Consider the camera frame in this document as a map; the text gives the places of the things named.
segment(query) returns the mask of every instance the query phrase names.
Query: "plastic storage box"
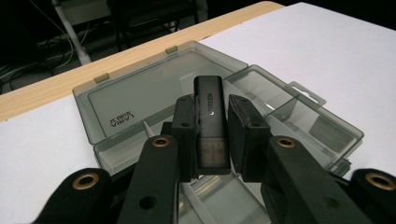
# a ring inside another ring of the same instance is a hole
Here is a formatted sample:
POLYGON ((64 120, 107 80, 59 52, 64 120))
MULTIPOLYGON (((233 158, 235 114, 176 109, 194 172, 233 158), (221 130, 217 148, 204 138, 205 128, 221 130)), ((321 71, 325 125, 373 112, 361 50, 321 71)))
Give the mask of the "plastic storage box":
MULTIPOLYGON (((172 121, 177 98, 193 93, 193 79, 200 75, 223 77, 226 104, 229 94, 248 98, 274 135, 300 140, 329 171, 339 175, 347 171, 350 163, 345 158, 360 144, 360 130, 324 109, 323 99, 297 83, 286 84, 259 66, 248 67, 196 42, 167 49, 73 90, 99 165, 114 175, 137 162, 145 141, 160 133, 164 121, 172 121)), ((270 223, 270 219, 260 184, 243 183, 231 173, 182 184, 179 223, 270 223)))
POLYGON ((193 93, 195 77, 225 78, 247 67, 188 42, 74 88, 99 165, 114 175, 137 162, 145 141, 172 121, 177 98, 193 93))

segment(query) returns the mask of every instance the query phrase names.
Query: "gray translucent lid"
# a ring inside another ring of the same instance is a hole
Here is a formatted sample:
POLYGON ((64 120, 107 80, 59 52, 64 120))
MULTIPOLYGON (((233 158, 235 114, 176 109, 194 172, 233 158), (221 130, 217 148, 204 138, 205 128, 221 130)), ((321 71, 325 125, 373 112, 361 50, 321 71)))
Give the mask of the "gray translucent lid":
POLYGON ((193 93, 197 76, 227 77, 248 67, 197 42, 165 49, 117 72, 75 87, 91 144, 114 136, 193 93))
POLYGON ((286 84, 257 65, 225 78, 224 91, 248 98, 273 135, 299 140, 326 169, 333 169, 363 138, 361 130, 325 109, 326 102, 312 91, 296 82, 286 84))

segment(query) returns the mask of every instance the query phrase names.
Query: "brass screw insert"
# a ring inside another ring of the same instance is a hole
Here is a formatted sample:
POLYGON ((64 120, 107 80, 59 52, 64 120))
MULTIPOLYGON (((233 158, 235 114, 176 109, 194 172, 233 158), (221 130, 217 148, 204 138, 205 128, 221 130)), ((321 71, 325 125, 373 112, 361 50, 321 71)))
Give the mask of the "brass screw insert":
POLYGON ((277 144, 282 147, 295 147, 296 143, 289 138, 279 138, 276 140, 277 144))
POLYGON ((99 181, 99 175, 96 173, 87 173, 79 176, 73 182, 73 188, 78 190, 90 189, 99 181))
POLYGON ((155 147, 167 147, 169 146, 169 144, 169 139, 164 137, 158 137, 152 140, 152 145, 154 145, 155 147))
POLYGON ((396 183, 385 175, 369 173, 366 180, 379 189, 396 190, 396 183))

